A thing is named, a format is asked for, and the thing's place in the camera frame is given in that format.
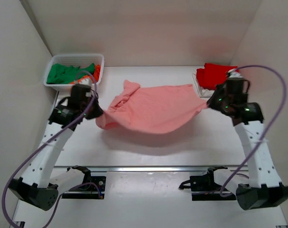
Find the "pink t-shirt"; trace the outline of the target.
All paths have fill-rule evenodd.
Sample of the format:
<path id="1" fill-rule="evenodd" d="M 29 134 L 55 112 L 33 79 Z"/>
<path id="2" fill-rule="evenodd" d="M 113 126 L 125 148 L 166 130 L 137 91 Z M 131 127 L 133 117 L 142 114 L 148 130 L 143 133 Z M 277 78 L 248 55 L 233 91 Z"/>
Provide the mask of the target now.
<path id="1" fill-rule="evenodd" d="M 124 81 L 123 91 L 96 118 L 103 130 L 118 126 L 148 134 L 170 133 L 207 108 L 191 84 L 141 87 Z"/>

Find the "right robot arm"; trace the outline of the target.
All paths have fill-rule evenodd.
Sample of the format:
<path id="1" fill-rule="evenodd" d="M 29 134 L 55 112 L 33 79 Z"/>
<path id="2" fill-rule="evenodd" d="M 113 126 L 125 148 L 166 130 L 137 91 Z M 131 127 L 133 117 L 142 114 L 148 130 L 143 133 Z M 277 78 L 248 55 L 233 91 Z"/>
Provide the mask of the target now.
<path id="1" fill-rule="evenodd" d="M 232 119 L 245 155 L 240 166 L 247 165 L 248 178 L 238 175 L 240 168 L 220 168 L 205 178 L 205 186 L 210 190 L 221 186 L 222 197 L 228 197 L 223 191 L 230 191 L 243 210 L 277 207 L 288 199 L 288 186 L 284 186 L 273 164 L 261 108 L 248 102 L 249 88 L 250 82 L 244 78 L 228 78 L 216 86 L 207 102 L 209 108 Z"/>

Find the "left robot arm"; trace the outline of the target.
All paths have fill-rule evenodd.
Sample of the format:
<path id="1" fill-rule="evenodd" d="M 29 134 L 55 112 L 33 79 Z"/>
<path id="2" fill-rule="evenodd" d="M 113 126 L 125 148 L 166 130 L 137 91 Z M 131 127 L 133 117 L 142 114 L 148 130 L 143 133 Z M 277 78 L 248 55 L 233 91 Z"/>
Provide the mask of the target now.
<path id="1" fill-rule="evenodd" d="M 78 186 L 91 185 L 89 169 L 72 166 L 66 172 L 52 178 L 51 173 L 66 142 L 83 119 L 100 117 L 103 110 L 98 95 L 89 85 L 76 84 L 70 96 L 62 98 L 54 107 L 46 126 L 38 152 L 17 179 L 9 182 L 9 189 L 21 201 L 48 211 L 64 192 Z"/>

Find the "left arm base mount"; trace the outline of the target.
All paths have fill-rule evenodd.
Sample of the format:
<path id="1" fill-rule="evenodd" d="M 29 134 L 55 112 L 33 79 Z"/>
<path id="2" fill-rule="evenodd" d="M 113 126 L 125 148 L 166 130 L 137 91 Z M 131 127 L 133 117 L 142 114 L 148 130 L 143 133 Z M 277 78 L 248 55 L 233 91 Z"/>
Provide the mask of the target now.
<path id="1" fill-rule="evenodd" d="M 105 172 L 91 172 L 91 180 L 87 180 L 85 183 L 87 185 L 66 191 L 62 198 L 75 200 L 103 200 L 105 198 Z"/>

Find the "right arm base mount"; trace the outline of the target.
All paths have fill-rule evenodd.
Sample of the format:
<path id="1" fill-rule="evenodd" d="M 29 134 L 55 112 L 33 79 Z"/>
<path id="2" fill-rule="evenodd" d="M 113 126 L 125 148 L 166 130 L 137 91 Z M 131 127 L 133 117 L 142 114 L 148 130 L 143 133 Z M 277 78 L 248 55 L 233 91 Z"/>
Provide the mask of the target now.
<path id="1" fill-rule="evenodd" d="M 214 172 L 217 170 L 227 170 L 225 166 L 209 167 L 203 174 L 193 174 L 186 181 L 183 181 L 178 189 L 190 189 L 192 201 L 234 201 L 236 197 L 229 193 L 228 197 L 220 195 L 221 185 L 215 183 Z"/>

